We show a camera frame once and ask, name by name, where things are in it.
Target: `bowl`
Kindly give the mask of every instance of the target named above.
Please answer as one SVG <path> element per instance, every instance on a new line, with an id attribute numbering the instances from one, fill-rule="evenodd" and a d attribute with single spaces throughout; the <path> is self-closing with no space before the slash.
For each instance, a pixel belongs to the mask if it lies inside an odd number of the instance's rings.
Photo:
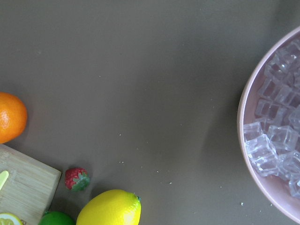
<path id="1" fill-rule="evenodd" d="M 265 76 L 263 73 L 266 63 L 270 59 L 272 59 L 275 51 L 278 48 L 285 46 L 287 43 L 296 38 L 300 38 L 300 27 L 297 27 L 286 36 L 284 36 L 281 40 L 279 40 L 266 53 L 266 55 L 262 58 L 262 60 L 253 71 L 240 99 L 237 128 L 243 157 L 245 159 L 248 170 L 250 171 L 250 174 L 256 182 L 257 186 L 274 206 L 276 206 L 290 219 L 300 224 L 300 199 L 291 196 L 287 187 L 287 183 L 280 178 L 275 176 L 261 177 L 253 169 L 246 152 L 243 132 L 243 125 L 251 123 L 255 120 L 255 109 L 260 98 L 257 91 L 265 80 Z"/>

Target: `yellow-green utensil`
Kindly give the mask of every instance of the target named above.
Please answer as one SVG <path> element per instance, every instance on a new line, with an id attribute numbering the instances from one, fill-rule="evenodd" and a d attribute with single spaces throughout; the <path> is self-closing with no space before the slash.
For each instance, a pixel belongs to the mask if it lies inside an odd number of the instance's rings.
<path id="1" fill-rule="evenodd" d="M 3 185 L 4 185 L 4 183 L 5 183 L 5 181 L 8 179 L 8 176 L 9 176 L 9 173 L 8 173 L 8 171 L 2 171 L 1 173 L 0 173 L 0 190 L 2 189 L 2 187 L 3 187 Z"/>

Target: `cutting board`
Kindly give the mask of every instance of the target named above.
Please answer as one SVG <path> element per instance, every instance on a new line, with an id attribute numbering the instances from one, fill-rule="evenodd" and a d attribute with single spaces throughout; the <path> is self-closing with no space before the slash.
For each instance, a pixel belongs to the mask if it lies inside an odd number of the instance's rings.
<path id="1" fill-rule="evenodd" d="M 61 172 L 0 144 L 0 172 L 9 177 L 0 190 L 0 212 L 10 212 L 27 225 L 38 225 L 49 209 Z"/>

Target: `orange fruit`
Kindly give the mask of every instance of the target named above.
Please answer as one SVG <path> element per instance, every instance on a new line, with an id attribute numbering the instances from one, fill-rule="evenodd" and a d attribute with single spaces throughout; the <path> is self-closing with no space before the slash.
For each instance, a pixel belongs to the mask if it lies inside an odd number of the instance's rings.
<path id="1" fill-rule="evenodd" d="M 17 96 L 0 92 L 0 143 L 19 136 L 26 127 L 26 121 L 24 103 Z"/>

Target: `red strawberry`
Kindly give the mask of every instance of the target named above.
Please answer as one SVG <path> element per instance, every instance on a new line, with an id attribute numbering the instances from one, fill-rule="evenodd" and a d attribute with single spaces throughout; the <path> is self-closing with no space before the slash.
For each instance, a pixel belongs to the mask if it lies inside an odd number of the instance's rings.
<path id="1" fill-rule="evenodd" d="M 90 184 L 90 177 L 85 169 L 68 169 L 65 174 L 65 184 L 72 191 L 82 191 Z"/>

